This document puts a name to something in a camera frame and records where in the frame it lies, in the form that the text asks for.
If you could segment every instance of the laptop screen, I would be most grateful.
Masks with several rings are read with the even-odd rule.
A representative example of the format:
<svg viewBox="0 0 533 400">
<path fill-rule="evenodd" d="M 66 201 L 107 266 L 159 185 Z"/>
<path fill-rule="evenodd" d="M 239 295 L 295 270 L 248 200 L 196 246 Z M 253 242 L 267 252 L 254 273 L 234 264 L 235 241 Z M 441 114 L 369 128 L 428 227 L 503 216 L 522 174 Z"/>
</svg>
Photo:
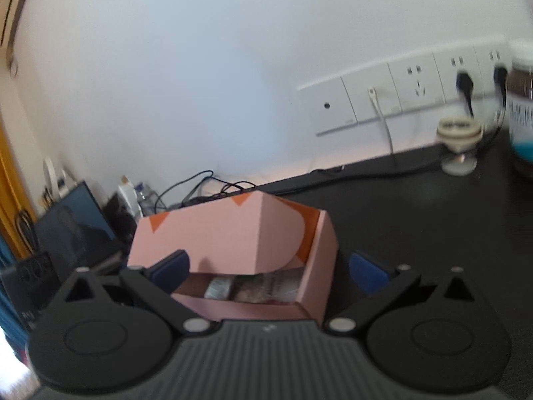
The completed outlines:
<svg viewBox="0 0 533 400">
<path fill-rule="evenodd" d="M 61 281 L 79 266 L 92 267 L 119 249 L 118 239 L 85 182 L 54 204 L 35 224 Z"/>
</svg>

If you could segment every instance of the black table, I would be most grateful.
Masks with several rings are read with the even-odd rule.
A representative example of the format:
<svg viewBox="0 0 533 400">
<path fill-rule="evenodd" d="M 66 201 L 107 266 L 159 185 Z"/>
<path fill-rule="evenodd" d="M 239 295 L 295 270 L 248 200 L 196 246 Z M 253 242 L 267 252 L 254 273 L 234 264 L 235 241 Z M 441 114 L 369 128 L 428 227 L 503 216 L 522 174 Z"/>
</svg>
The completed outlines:
<svg viewBox="0 0 533 400">
<path fill-rule="evenodd" d="M 501 390 L 513 398 L 533 391 L 533 183 L 510 164 L 508 136 L 501 135 L 466 177 L 441 170 L 394 179 L 336 182 L 286 196 L 324 209 L 340 247 L 326 317 L 361 292 L 351 283 L 346 257 L 360 250 L 391 267 L 408 263 L 426 280 L 462 266 L 509 332 L 513 351 Z M 382 172 L 427 163 L 434 146 L 347 165 L 341 174 Z M 320 172 L 263 185 L 273 192 L 331 177 Z"/>
</svg>

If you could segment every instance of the curtain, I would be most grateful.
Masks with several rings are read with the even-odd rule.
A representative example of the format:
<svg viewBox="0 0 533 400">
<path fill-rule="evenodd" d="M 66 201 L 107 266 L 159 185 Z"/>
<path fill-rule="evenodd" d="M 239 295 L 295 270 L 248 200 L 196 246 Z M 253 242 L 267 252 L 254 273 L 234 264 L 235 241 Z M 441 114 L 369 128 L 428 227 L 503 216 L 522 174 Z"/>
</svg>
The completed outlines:
<svg viewBox="0 0 533 400">
<path fill-rule="evenodd" d="M 15 216 L 23 208 L 35 219 L 33 209 L 20 182 L 3 128 L 0 128 L 0 234 L 17 259 L 23 259 L 29 255 L 15 226 Z"/>
<path fill-rule="evenodd" d="M 5 268 L 12 263 L 15 263 L 15 257 L 5 240 L 0 236 L 0 268 Z M 2 282 L 0 282 L 0 328 L 4 331 L 6 339 L 18 356 L 24 350 L 28 333 L 22 327 L 19 317 L 6 295 Z"/>
</svg>

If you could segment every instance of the orange curtain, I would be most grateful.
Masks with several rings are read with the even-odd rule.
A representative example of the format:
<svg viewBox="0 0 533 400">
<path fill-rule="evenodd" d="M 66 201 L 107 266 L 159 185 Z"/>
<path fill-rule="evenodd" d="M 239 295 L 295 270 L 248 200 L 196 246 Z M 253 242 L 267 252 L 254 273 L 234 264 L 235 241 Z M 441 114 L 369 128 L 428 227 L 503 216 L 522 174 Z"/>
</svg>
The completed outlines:
<svg viewBox="0 0 533 400">
<path fill-rule="evenodd" d="M 0 233 L 13 255 L 18 259 L 26 258 L 29 255 L 15 225 L 15 216 L 21 209 L 26 209 L 35 219 L 34 211 L 15 167 L 3 127 L 0 126 Z"/>
</svg>

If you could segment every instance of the cardboard box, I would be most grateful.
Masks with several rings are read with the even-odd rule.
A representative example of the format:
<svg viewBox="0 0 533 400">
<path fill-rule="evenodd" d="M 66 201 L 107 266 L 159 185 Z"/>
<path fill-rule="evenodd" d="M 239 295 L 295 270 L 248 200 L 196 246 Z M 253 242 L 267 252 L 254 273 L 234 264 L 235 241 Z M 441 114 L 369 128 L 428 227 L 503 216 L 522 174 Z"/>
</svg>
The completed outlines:
<svg viewBox="0 0 533 400">
<path fill-rule="evenodd" d="M 142 219 L 128 265 L 150 267 L 183 249 L 191 275 L 172 296 L 199 315 L 210 320 L 312 318 L 321 324 L 337 248 L 327 212 L 253 191 Z M 254 275 L 297 267 L 304 272 L 293 303 L 203 298 L 216 274 Z"/>
</svg>

